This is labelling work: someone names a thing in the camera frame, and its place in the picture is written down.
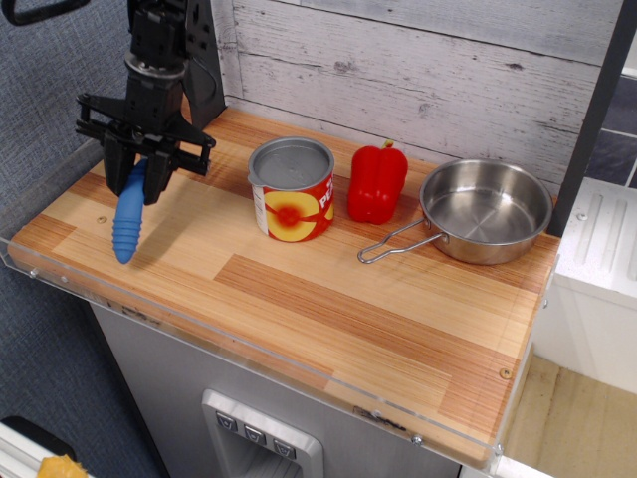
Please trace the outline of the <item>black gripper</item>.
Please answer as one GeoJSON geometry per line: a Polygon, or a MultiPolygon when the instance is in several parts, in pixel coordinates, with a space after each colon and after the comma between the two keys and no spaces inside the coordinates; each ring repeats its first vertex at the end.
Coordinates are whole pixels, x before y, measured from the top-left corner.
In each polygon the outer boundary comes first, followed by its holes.
{"type": "Polygon", "coordinates": [[[77,132],[104,149],[106,185],[120,196],[137,155],[147,156],[144,204],[155,204],[177,168],[204,175],[215,140],[189,123],[181,112],[184,63],[153,67],[139,57],[126,57],[125,97],[80,94],[77,132]]]}

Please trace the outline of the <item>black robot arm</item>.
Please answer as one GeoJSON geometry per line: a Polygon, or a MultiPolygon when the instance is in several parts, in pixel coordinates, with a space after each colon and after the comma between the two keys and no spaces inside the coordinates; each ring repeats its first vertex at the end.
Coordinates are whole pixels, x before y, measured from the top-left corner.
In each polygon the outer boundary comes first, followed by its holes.
{"type": "Polygon", "coordinates": [[[138,156],[143,194],[158,201],[172,173],[207,174],[215,140],[205,127],[226,108],[212,10],[207,1],[131,1],[125,96],[82,94],[79,133],[105,154],[106,184],[122,195],[138,156]]]}

